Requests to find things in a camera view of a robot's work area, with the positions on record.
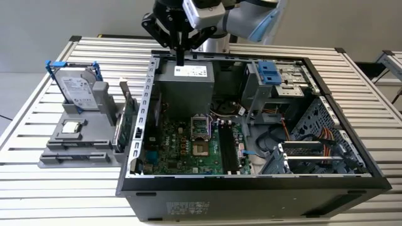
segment blue plastic latch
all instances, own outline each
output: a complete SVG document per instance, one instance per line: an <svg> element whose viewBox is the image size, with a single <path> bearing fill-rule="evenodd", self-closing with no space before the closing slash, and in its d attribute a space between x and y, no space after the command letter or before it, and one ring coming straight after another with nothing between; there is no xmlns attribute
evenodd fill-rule
<svg viewBox="0 0 402 226"><path fill-rule="evenodd" d="M66 62L65 61L54 61L52 64L53 67L65 67Z"/></svg>
<svg viewBox="0 0 402 226"><path fill-rule="evenodd" d="M276 70L275 63L272 61L257 61L257 73L261 77L263 84L280 85L281 77Z"/></svg>
<svg viewBox="0 0 402 226"><path fill-rule="evenodd" d="M102 81L102 77L100 74L100 67L96 61L92 63L92 67L94 68L94 73L96 73L96 81Z"/></svg>

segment black cable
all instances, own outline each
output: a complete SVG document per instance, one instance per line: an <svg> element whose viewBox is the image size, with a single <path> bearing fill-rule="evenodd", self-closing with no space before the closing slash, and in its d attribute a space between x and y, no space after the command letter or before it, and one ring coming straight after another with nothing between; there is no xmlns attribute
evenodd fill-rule
<svg viewBox="0 0 402 226"><path fill-rule="evenodd" d="M387 74L390 72L390 70L387 70L387 72L386 73L383 73L382 74L382 76L379 76L379 78L374 81L374 83L372 84L375 84L378 81L379 81L379 79L382 79L382 77Z"/></svg>
<svg viewBox="0 0 402 226"><path fill-rule="evenodd" d="M269 129L268 129L268 137L276 142L276 143L281 143L283 141L285 141L285 139L280 139L279 137L276 137L273 134L272 134L272 131L281 127L281 124L273 124L272 126L269 126Z"/></svg>
<svg viewBox="0 0 402 226"><path fill-rule="evenodd" d="M260 141L260 139L263 139L264 137L268 136L275 142L281 143L284 140L272 135L272 131L279 127L281 127L281 124L271 125L268 127L268 130L265 132L263 132L255 139L255 146L256 146L255 154L257 157L260 157L263 159L265 158L265 153L272 152L273 150L267 147L265 142L264 142L265 148L261 148L259 145L259 141Z"/></svg>
<svg viewBox="0 0 402 226"><path fill-rule="evenodd" d="M12 121L13 119L10 119L9 117L5 117L4 115L0 114L0 117L4 119L8 119L9 121Z"/></svg>

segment metal workbench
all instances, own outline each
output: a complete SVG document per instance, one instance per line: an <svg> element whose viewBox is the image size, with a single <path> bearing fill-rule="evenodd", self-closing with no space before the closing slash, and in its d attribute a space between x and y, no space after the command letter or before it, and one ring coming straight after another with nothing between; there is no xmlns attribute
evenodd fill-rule
<svg viewBox="0 0 402 226"><path fill-rule="evenodd" d="M57 60L76 63L96 60L116 102L124 99L117 86L120 77L128 79L130 93L138 100L152 49L161 49L153 40L81 38L68 42ZM244 44L231 44L231 52L309 58L392 189L331 219L195 223L402 225L402 116L349 57L333 48ZM61 116L61 101L58 88L45 75L0 137L0 219L13 219L1 221L0 225L141 225L125 199L114 197L118 168L40 169L36 166Z"/></svg>

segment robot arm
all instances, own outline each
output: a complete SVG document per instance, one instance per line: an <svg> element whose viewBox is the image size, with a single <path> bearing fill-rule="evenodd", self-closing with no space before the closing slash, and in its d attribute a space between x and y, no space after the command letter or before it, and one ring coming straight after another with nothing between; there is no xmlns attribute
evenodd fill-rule
<svg viewBox="0 0 402 226"><path fill-rule="evenodd" d="M216 32L260 41L275 21L276 5L277 0L156 0L141 26L171 49L181 66L184 52L196 49ZM193 29L197 32L189 37Z"/></svg>

